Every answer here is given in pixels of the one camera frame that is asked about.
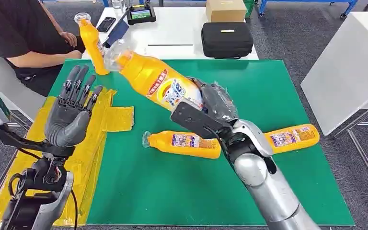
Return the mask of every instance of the white table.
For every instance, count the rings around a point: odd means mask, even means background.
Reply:
[[[156,22],[135,24],[129,28],[132,38],[137,40],[135,51],[159,59],[211,59],[204,56],[201,43],[201,28],[207,22],[205,7],[155,7]],[[105,17],[115,17],[112,7],[106,7],[98,25]],[[100,33],[103,43],[108,34]],[[87,52],[82,55],[90,59]],[[242,59],[258,60],[256,50]]]
[[[368,108],[368,12],[352,12],[301,83],[324,135]]]

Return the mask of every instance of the yellow bottle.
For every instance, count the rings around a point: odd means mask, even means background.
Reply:
[[[192,81],[157,58],[142,56],[117,45],[115,43],[106,54],[106,66],[119,71],[135,91],[170,111],[183,98],[202,109],[201,92]]]
[[[98,30],[91,24],[91,16],[87,13],[77,13],[74,20],[80,26],[81,39],[91,56],[95,72],[99,75],[108,74],[109,71],[105,69],[103,61],[105,50],[99,40]]]
[[[143,146],[155,147],[162,152],[216,159],[221,153],[217,139],[202,139],[195,133],[163,131],[143,134]]]
[[[311,124],[279,129],[265,133],[264,136],[269,141],[274,154],[307,148],[320,140],[318,130]]]

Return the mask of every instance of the cardboard box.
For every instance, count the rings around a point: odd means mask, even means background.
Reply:
[[[247,12],[243,0],[207,0],[207,18],[211,23],[243,22]]]

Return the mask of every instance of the yellow tape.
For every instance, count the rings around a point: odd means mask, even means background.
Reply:
[[[73,191],[78,204],[78,225],[85,225],[88,218],[104,152],[106,132],[129,131],[134,124],[133,107],[111,107],[112,98],[115,93],[116,91],[107,91],[104,89],[99,95],[87,129],[87,136],[82,143],[76,146],[73,156],[65,164],[65,168],[74,174]],[[27,133],[27,139],[41,141],[45,138],[44,126],[54,100],[55,97],[48,97],[46,99],[43,108],[40,109]],[[42,155],[38,151],[31,150],[31,152],[38,156]],[[35,162],[33,157],[21,152],[17,153],[8,171],[3,187],[0,189],[0,221],[10,199],[7,189],[9,178],[15,173],[21,173],[25,168],[30,167],[33,162]],[[41,191],[32,191],[28,195],[30,196],[36,192]],[[69,196],[61,217],[54,225],[73,226],[74,216],[74,201],[72,196]]]

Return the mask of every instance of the green tabletop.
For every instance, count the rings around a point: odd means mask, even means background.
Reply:
[[[282,61],[165,62],[185,76],[227,88],[240,117],[264,132],[309,122]],[[58,95],[74,65],[88,63],[66,61],[50,95]],[[184,130],[169,120],[169,111],[133,91],[118,73],[99,76],[95,84],[117,90],[113,106],[135,107],[135,125],[132,131],[107,135],[87,224],[265,225],[222,155],[209,160],[142,147],[144,131]],[[317,224],[354,225],[319,144],[274,160]]]

